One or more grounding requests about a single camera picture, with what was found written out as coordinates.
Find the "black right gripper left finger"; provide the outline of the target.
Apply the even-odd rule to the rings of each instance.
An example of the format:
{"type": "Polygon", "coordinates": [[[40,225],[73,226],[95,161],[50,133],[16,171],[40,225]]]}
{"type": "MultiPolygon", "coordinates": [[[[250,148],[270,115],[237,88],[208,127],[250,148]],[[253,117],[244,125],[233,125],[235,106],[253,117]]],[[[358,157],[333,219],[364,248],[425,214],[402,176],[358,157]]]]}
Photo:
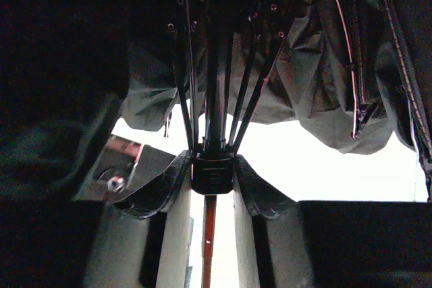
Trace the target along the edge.
{"type": "Polygon", "coordinates": [[[2,287],[183,287],[190,155],[106,200],[1,203],[2,287]]]}

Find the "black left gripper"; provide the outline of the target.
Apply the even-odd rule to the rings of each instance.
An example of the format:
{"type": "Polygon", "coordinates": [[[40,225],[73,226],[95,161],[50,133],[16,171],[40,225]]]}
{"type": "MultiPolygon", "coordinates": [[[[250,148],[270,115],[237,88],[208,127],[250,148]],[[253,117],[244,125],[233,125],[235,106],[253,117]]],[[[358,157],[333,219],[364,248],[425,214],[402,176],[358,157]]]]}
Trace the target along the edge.
{"type": "Polygon", "coordinates": [[[112,135],[76,195],[114,202],[146,185],[173,161],[171,153],[112,135]]]}

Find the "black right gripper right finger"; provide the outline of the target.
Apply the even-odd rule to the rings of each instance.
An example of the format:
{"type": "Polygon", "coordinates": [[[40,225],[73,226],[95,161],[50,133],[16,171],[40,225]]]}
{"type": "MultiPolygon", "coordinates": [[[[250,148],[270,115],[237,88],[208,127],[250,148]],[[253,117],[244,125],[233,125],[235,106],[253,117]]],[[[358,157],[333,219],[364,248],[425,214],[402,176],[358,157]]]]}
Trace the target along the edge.
{"type": "Polygon", "coordinates": [[[431,205],[294,201],[234,163],[241,287],[430,287],[431,205]]]}

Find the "pink folding umbrella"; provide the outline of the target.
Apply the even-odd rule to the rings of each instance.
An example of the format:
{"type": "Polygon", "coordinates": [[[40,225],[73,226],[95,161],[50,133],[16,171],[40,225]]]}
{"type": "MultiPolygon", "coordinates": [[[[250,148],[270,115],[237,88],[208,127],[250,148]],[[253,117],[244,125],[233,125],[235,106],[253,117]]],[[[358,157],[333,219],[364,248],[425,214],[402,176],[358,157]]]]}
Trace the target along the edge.
{"type": "Polygon", "coordinates": [[[246,130],[289,120],[431,183],[431,0],[1,0],[1,203],[77,200],[112,135],[187,152],[208,287],[246,130]]]}

